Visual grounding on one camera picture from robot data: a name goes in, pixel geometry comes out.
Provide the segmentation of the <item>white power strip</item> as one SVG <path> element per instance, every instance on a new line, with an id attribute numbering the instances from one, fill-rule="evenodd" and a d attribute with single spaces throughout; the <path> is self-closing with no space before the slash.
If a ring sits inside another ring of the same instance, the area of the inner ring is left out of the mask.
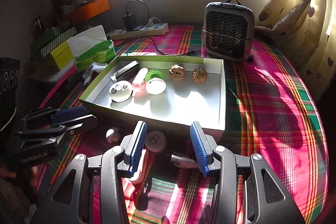
<path id="1" fill-rule="evenodd" d="M 167 23 L 158 23 L 151 27 L 144 27 L 141 29 L 136 29 L 135 31 L 126 30 L 115 30 L 108 34 L 111 40 L 121 40 L 130 38 L 139 38 L 143 36 L 158 36 L 164 35 L 169 31 L 169 26 Z"/>

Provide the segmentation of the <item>walnut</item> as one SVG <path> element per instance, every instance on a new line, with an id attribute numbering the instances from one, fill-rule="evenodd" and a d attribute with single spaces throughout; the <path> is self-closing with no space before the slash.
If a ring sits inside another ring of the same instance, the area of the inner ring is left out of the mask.
<path id="1" fill-rule="evenodd" d="M 196 83 L 202 84 L 207 80 L 208 74 L 204 68 L 196 68 L 193 70 L 192 78 Z"/>
<path id="2" fill-rule="evenodd" d="M 185 76 L 186 76 L 186 70 L 181 65 L 174 64 L 174 65 L 172 65 L 170 67 L 169 74 L 170 74 L 170 77 L 173 80 L 180 81 L 180 80 L 183 80 L 185 78 Z"/>

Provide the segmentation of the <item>striped box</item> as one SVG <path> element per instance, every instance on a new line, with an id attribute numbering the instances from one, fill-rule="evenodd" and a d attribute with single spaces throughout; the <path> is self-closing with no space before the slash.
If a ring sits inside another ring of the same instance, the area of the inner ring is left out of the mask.
<path id="1" fill-rule="evenodd" d="M 70 37 L 72 37 L 76 34 L 77 34 L 76 27 L 72 27 L 71 29 L 62 33 L 57 38 L 53 39 L 51 42 L 49 42 L 46 46 L 44 46 L 40 50 L 42 57 L 47 56 L 51 51 L 53 51 L 55 48 L 60 46 L 60 44 L 64 43 L 66 40 L 68 40 Z"/>

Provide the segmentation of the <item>pink white clip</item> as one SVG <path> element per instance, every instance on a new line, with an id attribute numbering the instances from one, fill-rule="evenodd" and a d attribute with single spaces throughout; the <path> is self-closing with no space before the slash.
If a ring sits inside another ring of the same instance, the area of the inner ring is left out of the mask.
<path id="1" fill-rule="evenodd" d="M 131 178 L 125 178 L 125 180 L 128 183 L 135 185 L 143 182 L 146 173 L 148 159 L 149 159 L 149 150 L 147 148 L 144 148 L 142 150 L 137 171 L 133 174 Z"/>

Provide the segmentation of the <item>yellow green box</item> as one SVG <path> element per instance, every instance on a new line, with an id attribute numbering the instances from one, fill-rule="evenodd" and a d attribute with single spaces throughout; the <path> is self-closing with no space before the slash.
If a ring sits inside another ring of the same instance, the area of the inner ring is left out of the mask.
<path id="1" fill-rule="evenodd" d="M 70 50 L 68 42 L 65 41 L 56 47 L 54 50 L 50 52 L 52 66 L 57 70 L 62 70 L 68 63 L 70 63 L 74 56 Z"/>

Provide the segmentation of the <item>white earbud case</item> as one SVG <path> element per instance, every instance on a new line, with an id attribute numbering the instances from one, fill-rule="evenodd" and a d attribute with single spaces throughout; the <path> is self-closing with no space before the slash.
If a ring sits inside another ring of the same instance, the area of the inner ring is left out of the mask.
<path id="1" fill-rule="evenodd" d="M 109 89 L 109 96 L 113 102 L 121 103 L 128 100 L 133 92 L 129 81 L 122 80 L 114 83 Z"/>

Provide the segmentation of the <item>cream heart curtain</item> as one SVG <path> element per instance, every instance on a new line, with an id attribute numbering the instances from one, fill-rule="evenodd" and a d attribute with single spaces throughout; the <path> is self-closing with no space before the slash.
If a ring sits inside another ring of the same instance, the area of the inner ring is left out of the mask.
<path id="1" fill-rule="evenodd" d="M 256 30 L 277 44 L 318 101 L 335 80 L 335 0 L 268 0 Z"/>

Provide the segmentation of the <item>orange box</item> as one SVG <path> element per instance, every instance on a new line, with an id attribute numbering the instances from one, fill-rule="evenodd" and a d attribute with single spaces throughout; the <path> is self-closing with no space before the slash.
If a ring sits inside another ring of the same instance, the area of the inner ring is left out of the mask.
<path id="1" fill-rule="evenodd" d="M 85 22 L 88 19 L 102 14 L 110 9 L 108 0 L 98 0 L 92 3 L 83 5 L 72 12 L 63 16 L 64 21 L 70 22 L 70 24 L 78 25 Z"/>

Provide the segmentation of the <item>small white round cap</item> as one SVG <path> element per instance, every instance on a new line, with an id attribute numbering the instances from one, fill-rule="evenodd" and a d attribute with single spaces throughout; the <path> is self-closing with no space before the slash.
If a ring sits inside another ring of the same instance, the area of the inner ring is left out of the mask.
<path id="1" fill-rule="evenodd" d="M 118 127 L 112 127 L 106 132 L 106 140 L 108 143 L 117 143 L 121 139 L 120 130 Z"/>

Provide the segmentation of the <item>green cardboard box tray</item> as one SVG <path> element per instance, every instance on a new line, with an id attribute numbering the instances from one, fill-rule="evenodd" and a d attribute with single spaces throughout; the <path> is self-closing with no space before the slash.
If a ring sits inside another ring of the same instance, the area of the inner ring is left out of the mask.
<path id="1" fill-rule="evenodd" d="M 166 90 L 159 95 L 143 91 L 125 102 L 113 102 L 109 89 L 113 85 L 111 75 L 132 61 L 148 71 L 157 69 L 163 73 Z M 169 69 L 178 64 L 185 68 L 183 80 L 173 80 Z M 196 83 L 193 70 L 204 68 L 208 77 L 205 83 Z M 189 136 L 190 126 L 199 122 L 205 133 L 220 140 L 226 129 L 226 82 L 224 61 L 200 57 L 182 56 L 119 56 L 116 57 L 88 85 L 80 96 L 81 103 L 94 115 L 110 122 L 135 125 L 139 120 L 150 130 L 167 134 Z"/>

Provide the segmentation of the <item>black charger adapter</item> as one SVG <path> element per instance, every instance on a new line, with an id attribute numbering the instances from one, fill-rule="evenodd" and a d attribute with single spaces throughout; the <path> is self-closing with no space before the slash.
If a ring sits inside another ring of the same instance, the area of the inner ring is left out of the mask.
<path id="1" fill-rule="evenodd" d="M 137 27 L 135 15 L 129 11 L 126 11 L 125 16 L 123 16 L 123 22 L 127 31 L 132 31 Z"/>

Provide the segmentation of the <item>white round roll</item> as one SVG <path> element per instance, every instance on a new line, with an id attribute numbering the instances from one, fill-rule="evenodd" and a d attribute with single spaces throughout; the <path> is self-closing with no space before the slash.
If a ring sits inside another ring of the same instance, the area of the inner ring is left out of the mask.
<path id="1" fill-rule="evenodd" d="M 160 131 L 151 131 L 147 133 L 145 145 L 151 152 L 162 152 L 167 146 L 165 135 Z"/>

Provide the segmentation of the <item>pink cylindrical case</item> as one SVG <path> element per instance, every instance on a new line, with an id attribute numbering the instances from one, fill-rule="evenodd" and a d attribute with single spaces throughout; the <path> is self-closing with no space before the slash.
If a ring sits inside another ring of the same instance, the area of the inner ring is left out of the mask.
<path id="1" fill-rule="evenodd" d="M 139 72 L 136 74 L 133 82 L 132 82 L 132 96 L 135 97 L 137 93 L 141 93 L 143 91 L 143 81 L 148 73 L 147 68 L 141 68 Z"/>

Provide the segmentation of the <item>green white thread spool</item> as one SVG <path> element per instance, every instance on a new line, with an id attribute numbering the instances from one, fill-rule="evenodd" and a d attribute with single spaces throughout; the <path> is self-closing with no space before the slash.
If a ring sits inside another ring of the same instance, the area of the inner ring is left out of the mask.
<path id="1" fill-rule="evenodd" d="M 166 90 L 166 82 L 163 79 L 163 73 L 157 69 L 152 69 L 145 76 L 145 89 L 148 94 L 159 95 Z"/>

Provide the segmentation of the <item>grey mini fan heater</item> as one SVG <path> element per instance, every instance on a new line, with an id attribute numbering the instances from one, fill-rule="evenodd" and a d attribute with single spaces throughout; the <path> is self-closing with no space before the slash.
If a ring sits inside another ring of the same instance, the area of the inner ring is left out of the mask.
<path id="1" fill-rule="evenodd" d="M 210 2 L 204 10 L 202 32 L 208 54 L 244 62 L 250 56 L 254 40 L 255 16 L 238 0 Z"/>

